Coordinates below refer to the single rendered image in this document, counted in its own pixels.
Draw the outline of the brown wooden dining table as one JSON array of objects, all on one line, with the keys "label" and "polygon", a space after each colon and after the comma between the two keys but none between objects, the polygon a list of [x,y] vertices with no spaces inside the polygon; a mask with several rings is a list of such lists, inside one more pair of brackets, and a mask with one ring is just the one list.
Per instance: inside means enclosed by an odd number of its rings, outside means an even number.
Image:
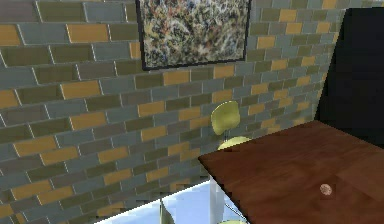
[{"label": "brown wooden dining table", "polygon": [[250,224],[384,224],[384,150],[321,122],[199,161]]}]

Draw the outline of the framed speckled abstract painting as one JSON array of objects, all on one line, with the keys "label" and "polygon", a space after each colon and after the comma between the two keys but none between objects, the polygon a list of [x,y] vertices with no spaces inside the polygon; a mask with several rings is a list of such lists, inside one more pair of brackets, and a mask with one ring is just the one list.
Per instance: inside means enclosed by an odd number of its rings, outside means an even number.
[{"label": "framed speckled abstract painting", "polygon": [[252,0],[135,0],[146,71],[243,61]]}]

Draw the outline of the yellow-green chair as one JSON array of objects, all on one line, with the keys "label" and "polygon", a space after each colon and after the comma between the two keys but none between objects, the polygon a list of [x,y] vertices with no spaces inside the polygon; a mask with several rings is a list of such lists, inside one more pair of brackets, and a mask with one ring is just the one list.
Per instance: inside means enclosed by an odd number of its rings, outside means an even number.
[{"label": "yellow-green chair", "polygon": [[219,150],[250,141],[250,138],[245,136],[229,137],[228,132],[240,124],[240,118],[239,106],[236,101],[223,102],[211,113],[213,132],[217,136],[224,136],[223,143],[218,147]]}]

